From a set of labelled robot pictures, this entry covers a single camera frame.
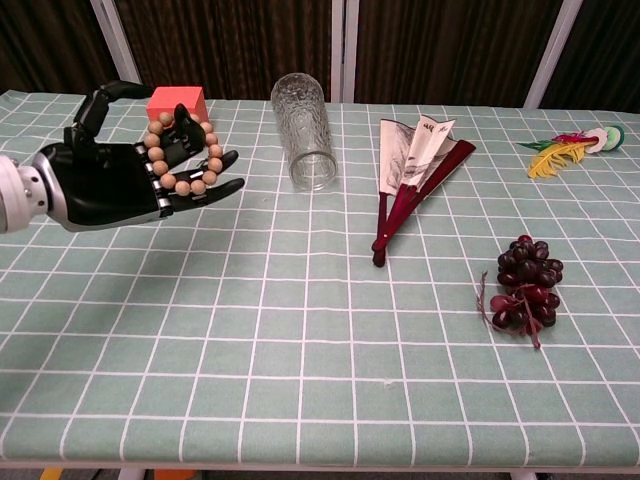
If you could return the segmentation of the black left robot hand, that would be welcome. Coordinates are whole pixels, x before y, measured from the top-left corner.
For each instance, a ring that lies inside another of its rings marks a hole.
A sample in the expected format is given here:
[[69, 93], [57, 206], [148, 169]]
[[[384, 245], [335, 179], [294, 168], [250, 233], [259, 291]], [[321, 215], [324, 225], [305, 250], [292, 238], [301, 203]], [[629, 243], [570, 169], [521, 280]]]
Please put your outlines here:
[[99, 143], [96, 140], [110, 103], [144, 99], [151, 87], [113, 81], [88, 94], [59, 143], [43, 147], [32, 164], [47, 191], [47, 214], [71, 232], [104, 230], [158, 221], [175, 213], [203, 208], [241, 190], [236, 178], [219, 186], [192, 184], [205, 175], [204, 164], [177, 173], [184, 192], [178, 194], [152, 165], [148, 146]]

